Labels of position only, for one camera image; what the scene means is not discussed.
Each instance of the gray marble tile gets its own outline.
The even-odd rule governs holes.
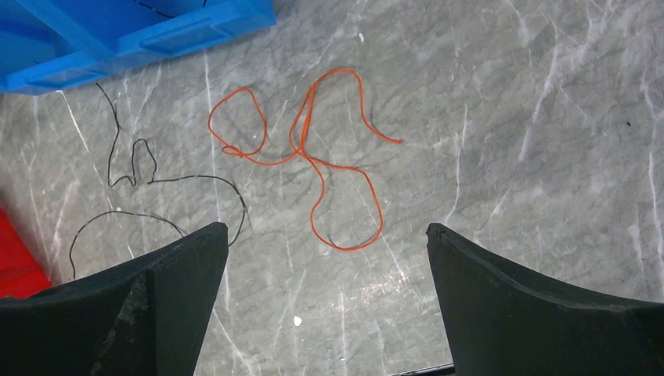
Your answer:
[[[424,231],[443,222],[546,275],[597,291],[664,302],[664,9],[645,1],[275,1],[279,24],[206,52],[101,84],[123,131],[112,176],[131,171],[144,137],[159,177],[233,179],[250,222],[231,247],[197,375],[394,374],[451,361]],[[309,229],[319,181],[303,160],[263,168],[223,155],[206,129],[211,106],[239,85],[269,121],[263,158],[289,150],[308,86],[334,67],[362,75],[359,118],[350,77],[317,96],[308,150],[364,168],[385,227],[340,253]],[[215,115],[245,150],[260,136],[247,97]],[[114,137],[94,85],[38,98],[0,96],[0,192],[55,282],[69,281],[77,230],[111,208],[164,216],[186,230],[240,207],[222,184],[106,186]],[[316,217],[350,246],[376,229],[361,177],[328,172]],[[178,237],[149,219],[109,216],[79,237],[89,275]],[[294,318],[302,322],[294,325]]]

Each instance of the blue plastic crate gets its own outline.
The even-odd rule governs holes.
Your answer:
[[[275,23],[270,0],[0,0],[0,92],[70,88]]]

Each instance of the black cable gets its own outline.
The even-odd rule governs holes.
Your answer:
[[[71,264],[71,270],[74,272],[74,279],[75,280],[76,280],[76,266],[74,265],[74,260],[71,258],[71,254],[72,254],[72,251],[74,250],[74,244],[76,244],[76,240],[78,239],[78,235],[81,235],[81,232],[85,229],[85,227],[90,225],[90,223],[95,222],[95,220],[97,220],[99,218],[102,218],[103,216],[109,215],[109,214],[134,215],[134,216],[137,216],[137,217],[146,217],[146,218],[156,219],[158,221],[166,222],[169,225],[171,225],[175,229],[175,231],[177,231],[180,234],[180,237],[184,237],[186,235],[186,231],[179,228],[178,225],[174,224],[173,222],[169,221],[168,219],[161,218],[157,215],[144,214],[144,213],[134,213],[134,212],[131,212],[131,211],[122,211],[122,210],[105,211],[104,213],[96,215],[95,217],[93,217],[92,219],[87,221],[80,229],[78,229],[78,231],[76,232],[76,235],[74,235],[74,239],[71,241],[71,246],[69,247],[69,263]]]
[[[151,5],[147,5],[146,3],[144,3],[144,2],[140,2],[139,0],[134,0],[134,2],[135,2],[136,4],[138,4],[138,5],[140,5],[140,6],[145,6],[146,8],[148,8],[149,10],[155,12],[156,14],[158,14],[158,15],[160,15],[160,16],[163,16],[163,17],[166,17],[166,18],[175,18],[175,17],[173,17],[173,16],[171,16],[171,15],[169,15],[169,14],[166,14],[166,13],[160,12],[159,10],[153,8]]]
[[[113,143],[111,144],[110,147],[110,152],[108,154],[108,169],[107,169],[107,175],[106,175],[106,184],[110,187],[113,188],[115,187],[119,182],[122,180],[127,180],[129,182],[129,185],[131,186],[136,186],[138,184],[138,179],[136,178],[136,166],[135,166],[135,154],[136,154],[136,146],[139,143],[145,144],[147,153],[150,155],[150,159],[152,159],[153,162],[153,169],[152,169],[152,175],[150,177],[150,180],[146,183],[146,185],[152,185],[152,184],[159,184],[159,183],[173,183],[173,182],[178,182],[181,180],[187,180],[187,179],[215,179],[219,180],[221,182],[224,182],[225,184],[228,184],[237,196],[240,199],[240,203],[242,204],[242,219],[240,220],[240,225],[237,227],[237,231],[235,232],[235,236],[233,237],[233,240],[229,243],[229,247],[235,244],[237,238],[240,236],[240,231],[242,230],[242,225],[244,224],[244,220],[247,215],[247,204],[244,202],[244,198],[242,197],[242,194],[240,194],[240,191],[237,189],[237,186],[235,183],[220,178],[219,176],[214,176],[214,175],[186,175],[186,176],[181,176],[178,178],[170,178],[170,179],[156,179],[155,175],[157,174],[157,159],[154,157],[154,154],[152,153],[152,150],[150,150],[150,145],[147,142],[146,139],[137,139],[134,141],[132,144],[132,174],[131,175],[123,175],[120,178],[118,178],[115,182],[111,182],[110,179],[110,164],[111,161],[113,160],[113,154],[115,152],[115,146],[117,145],[117,139],[120,137],[120,130],[122,130],[122,127],[120,126],[120,121],[117,118],[117,108],[113,104],[113,101],[110,100],[110,97],[108,94],[106,94],[106,90],[102,88],[102,86],[98,83],[95,83],[99,90],[101,90],[102,94],[106,98],[106,101],[109,103],[111,110],[113,111],[113,118],[115,121],[115,126],[116,126],[116,132],[115,132],[115,138],[113,139]],[[71,264],[71,269],[74,272],[74,280],[76,280],[76,266],[74,265],[74,260],[72,258],[72,253],[74,251],[74,244],[76,243],[76,240],[78,239],[78,236],[81,234],[81,232],[85,229],[85,227],[89,226],[92,222],[96,221],[97,219],[102,218],[103,216],[110,215],[110,214],[122,214],[122,215],[134,215],[138,217],[144,217],[144,218],[152,218],[156,219],[159,222],[164,222],[170,225],[175,229],[175,231],[178,232],[180,237],[184,237],[186,235],[186,231],[183,230],[182,228],[178,227],[175,223],[172,221],[169,221],[166,218],[160,217],[158,215],[153,215],[153,214],[146,214],[146,213],[138,213],[138,212],[132,212],[132,211],[122,211],[122,210],[110,210],[110,211],[105,211],[102,214],[96,215],[94,218],[88,220],[78,231],[76,232],[76,235],[74,236],[74,239],[71,241],[71,246],[69,247],[69,262]]]

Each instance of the red plastic object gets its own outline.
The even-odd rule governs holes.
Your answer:
[[[49,279],[0,210],[0,298],[27,298],[49,287]]]

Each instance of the orange cable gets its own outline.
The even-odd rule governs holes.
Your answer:
[[[265,145],[265,141],[268,138],[268,123],[267,120],[265,119],[265,115],[263,115],[263,112],[261,111],[261,107],[258,105],[258,101],[256,100],[256,96],[254,95],[254,92],[251,91],[248,87],[241,87],[238,89],[235,89],[233,92],[231,92],[229,95],[223,97],[221,100],[215,104],[214,107],[212,107],[212,110],[210,111],[210,116],[207,117],[207,129],[210,130],[212,135],[218,139],[224,146],[222,147],[222,152],[226,155],[230,155],[233,157],[240,157],[240,158],[246,158],[249,161],[254,162],[257,165],[261,166],[266,166],[266,167],[274,167],[278,165],[283,165],[286,162],[290,161],[295,157],[296,155],[299,155],[303,157],[316,171],[316,174],[318,174],[318,177],[320,178],[320,195],[318,197],[318,200],[316,203],[313,205],[311,212],[309,213],[309,221],[311,223],[312,231],[316,237],[322,241],[324,244],[336,249],[337,251],[357,251],[359,249],[365,248],[373,244],[376,240],[378,240],[378,237],[380,237],[381,232],[383,231],[383,211],[381,210],[381,204],[378,201],[378,197],[376,195],[376,190],[374,189],[374,185],[371,182],[371,179],[369,179],[369,176],[361,169],[352,167],[352,166],[343,166],[343,165],[338,165],[338,164],[331,164],[326,161],[322,161],[318,158],[311,157],[309,154],[307,154],[305,150],[305,144],[307,140],[307,136],[309,135],[309,128],[311,127],[311,121],[312,121],[312,114],[313,114],[313,104],[314,104],[314,98],[316,97],[316,90],[318,89],[318,86],[320,85],[320,82],[324,80],[325,78],[328,78],[329,76],[337,73],[346,73],[346,74],[352,74],[355,79],[357,80],[357,84],[359,87],[359,112],[362,117],[362,121],[364,121],[364,125],[376,136],[380,137],[384,141],[387,141],[389,143],[396,143],[400,144],[401,141],[398,139],[391,139],[382,133],[380,133],[378,130],[376,130],[371,124],[369,124],[368,120],[366,119],[366,116],[364,114],[364,96],[363,96],[363,88],[362,88],[362,79],[359,77],[357,72],[355,72],[352,69],[348,68],[338,68],[338,69],[333,69],[330,70],[329,72],[325,73],[323,76],[321,76],[319,79],[317,79],[311,86],[309,86],[309,90],[307,90],[305,94],[305,98],[302,100],[302,105],[300,106],[300,110],[298,111],[298,114],[295,115],[295,119],[293,120],[293,124],[290,126],[290,130],[288,132],[288,143],[290,144],[290,148],[293,149],[293,153],[291,153],[288,157],[285,157],[281,161],[276,161],[276,162],[263,162],[263,161],[258,161],[253,158],[253,156],[261,151],[263,146]],[[248,92],[249,95],[251,96],[251,100],[254,102],[254,106],[256,107],[256,111],[258,114],[261,116],[261,121],[263,123],[263,138],[261,140],[261,144],[256,148],[256,150],[250,152],[250,153],[244,153],[239,147],[234,146],[230,143],[227,143],[220,135],[215,132],[214,129],[212,129],[212,116],[215,114],[215,111],[223,104],[225,103],[228,99],[232,98],[236,94],[240,92]],[[300,145],[295,144],[295,140],[293,140],[293,134],[295,127],[298,124],[298,120],[302,116],[302,112],[305,109],[305,106],[307,106],[307,103],[309,106],[307,107],[307,112],[305,115],[305,122],[302,125],[302,131],[300,134]],[[369,189],[371,190],[371,196],[373,196],[373,202],[376,204],[376,208],[378,209],[378,230],[376,231],[376,234],[373,235],[373,237],[368,240],[366,243],[356,245],[355,247],[349,247],[349,248],[342,248],[339,247],[328,240],[323,239],[323,237],[320,236],[320,233],[318,230],[316,230],[316,225],[314,224],[314,214],[316,212],[316,209],[320,205],[320,202],[323,200],[323,196],[325,195],[325,178],[323,177],[323,173],[320,171],[320,168],[318,165],[322,165],[328,168],[333,168],[335,170],[345,170],[345,171],[353,171],[353,172],[358,172],[361,174],[364,179],[366,180],[366,183],[369,185]]]

